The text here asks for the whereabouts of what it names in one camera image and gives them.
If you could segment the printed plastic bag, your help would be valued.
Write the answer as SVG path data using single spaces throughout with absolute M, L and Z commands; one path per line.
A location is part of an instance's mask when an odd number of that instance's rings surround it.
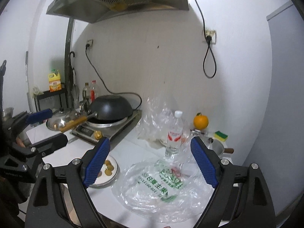
M 153 159 L 121 172 L 112 192 L 129 211 L 158 223 L 180 223 L 205 210 L 214 189 L 198 167 L 182 172 L 177 164 Z

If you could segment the steel pot lid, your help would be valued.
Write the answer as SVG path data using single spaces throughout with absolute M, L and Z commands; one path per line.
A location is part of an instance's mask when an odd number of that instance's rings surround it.
M 46 126 L 49 130 L 59 131 L 71 120 L 75 120 L 79 117 L 80 113 L 70 108 L 60 108 L 53 113 L 53 116 L 46 122 Z

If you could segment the black shelf rack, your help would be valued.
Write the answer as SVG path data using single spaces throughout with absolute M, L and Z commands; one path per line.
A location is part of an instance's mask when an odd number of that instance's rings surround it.
M 36 111 L 41 111 L 42 109 L 52 109 L 57 110 L 60 108 L 67 108 L 67 94 L 65 88 L 59 91 L 44 91 L 42 94 L 33 95 L 35 102 Z

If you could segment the yellow detergent jug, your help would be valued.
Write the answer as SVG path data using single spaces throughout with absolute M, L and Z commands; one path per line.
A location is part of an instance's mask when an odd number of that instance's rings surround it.
M 62 89 L 61 75 L 59 70 L 53 69 L 48 75 L 49 91 L 56 92 Z

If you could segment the steel induction cooker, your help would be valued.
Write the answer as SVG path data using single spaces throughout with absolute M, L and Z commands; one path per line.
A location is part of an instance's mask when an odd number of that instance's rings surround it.
M 98 141 L 94 138 L 94 132 L 99 130 L 102 132 L 103 137 L 107 137 L 109 140 L 112 140 L 127 127 L 131 126 L 133 128 L 141 116 L 142 111 L 135 110 L 131 116 L 115 123 L 97 124 L 92 121 L 87 121 L 77 126 L 75 129 L 72 129 L 71 134 L 91 144 L 96 144 Z

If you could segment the gold cooker knob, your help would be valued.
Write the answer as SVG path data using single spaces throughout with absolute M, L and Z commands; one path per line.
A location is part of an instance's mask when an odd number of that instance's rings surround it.
M 101 131 L 97 130 L 94 132 L 94 138 L 99 141 L 103 137 L 103 134 Z

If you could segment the yellow green sponge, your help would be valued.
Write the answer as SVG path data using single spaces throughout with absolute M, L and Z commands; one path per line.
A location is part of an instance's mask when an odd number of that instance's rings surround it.
M 228 135 L 226 135 L 220 131 L 215 132 L 214 137 L 222 142 L 225 142 L 228 139 Z

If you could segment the oil bottle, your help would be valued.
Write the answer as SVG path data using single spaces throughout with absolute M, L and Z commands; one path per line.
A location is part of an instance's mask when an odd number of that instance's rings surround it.
M 82 100 L 87 104 L 90 104 L 90 85 L 88 82 L 85 83 L 85 86 L 82 90 Z

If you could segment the black wok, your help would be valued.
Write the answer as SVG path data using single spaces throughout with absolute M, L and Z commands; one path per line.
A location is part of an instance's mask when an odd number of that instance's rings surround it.
M 80 115 L 77 119 L 69 121 L 60 132 L 64 133 L 89 119 L 101 121 L 123 120 L 133 114 L 129 101 L 121 95 L 103 95 L 96 98 L 89 105 L 89 113 Z

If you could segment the orange with leaf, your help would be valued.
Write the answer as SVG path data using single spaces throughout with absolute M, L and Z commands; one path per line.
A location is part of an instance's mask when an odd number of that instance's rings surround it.
M 204 130 L 209 125 L 209 119 L 207 116 L 205 116 L 201 113 L 197 113 L 193 119 L 193 125 L 194 125 L 194 128 L 197 130 Z

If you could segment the clear water bottle red label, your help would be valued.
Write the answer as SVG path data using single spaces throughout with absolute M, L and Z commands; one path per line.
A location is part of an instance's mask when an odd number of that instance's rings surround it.
M 172 158 L 173 155 L 177 154 L 182 145 L 184 129 L 182 115 L 182 111 L 176 110 L 174 112 L 174 119 L 169 125 L 165 150 L 165 156 L 168 158 Z

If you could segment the crumpled clear plastic bag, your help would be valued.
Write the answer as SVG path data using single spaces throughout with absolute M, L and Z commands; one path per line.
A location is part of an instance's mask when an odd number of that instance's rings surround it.
M 149 97 L 146 109 L 143 111 L 142 117 L 136 126 L 138 138 L 149 142 L 160 141 L 166 146 L 169 125 L 174 119 L 174 112 L 161 97 Z M 189 136 L 189 133 L 186 132 L 187 123 L 184 119 L 183 122 L 182 144 L 185 143 Z

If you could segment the white wall socket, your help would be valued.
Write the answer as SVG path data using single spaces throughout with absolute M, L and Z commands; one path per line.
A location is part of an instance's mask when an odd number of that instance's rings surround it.
M 204 30 L 202 31 L 203 43 L 207 43 L 206 38 L 209 39 L 211 44 L 216 44 L 216 30 Z

